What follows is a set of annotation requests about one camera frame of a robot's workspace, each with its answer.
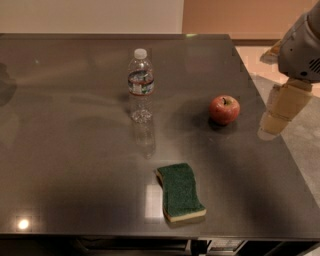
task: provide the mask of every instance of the tabletop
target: tabletop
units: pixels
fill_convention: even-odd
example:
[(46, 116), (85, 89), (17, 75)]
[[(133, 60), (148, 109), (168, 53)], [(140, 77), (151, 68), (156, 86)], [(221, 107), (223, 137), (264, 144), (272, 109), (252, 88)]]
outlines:
[[(128, 115), (136, 48), (155, 70), (150, 159)], [(228, 35), (3, 34), (0, 56), (0, 234), (320, 239), (286, 142), (257, 136), (265, 105)], [(220, 94), (241, 105), (225, 127)], [(155, 169), (183, 162), (207, 214), (169, 223)]]

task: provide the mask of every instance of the sponge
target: sponge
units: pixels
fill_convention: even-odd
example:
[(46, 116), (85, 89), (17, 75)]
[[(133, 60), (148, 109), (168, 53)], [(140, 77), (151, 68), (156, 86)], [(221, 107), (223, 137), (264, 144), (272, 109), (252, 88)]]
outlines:
[(162, 183), (163, 212), (170, 222), (191, 219), (206, 214), (200, 203), (193, 170), (186, 163), (158, 168), (156, 175)]

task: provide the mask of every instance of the water bottle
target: water bottle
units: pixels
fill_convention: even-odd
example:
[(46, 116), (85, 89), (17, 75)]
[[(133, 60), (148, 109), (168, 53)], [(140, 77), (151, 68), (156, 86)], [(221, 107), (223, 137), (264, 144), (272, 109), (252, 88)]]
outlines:
[(136, 49), (128, 67), (130, 116), (136, 144), (147, 159), (155, 152), (152, 99), (153, 67), (145, 49)]

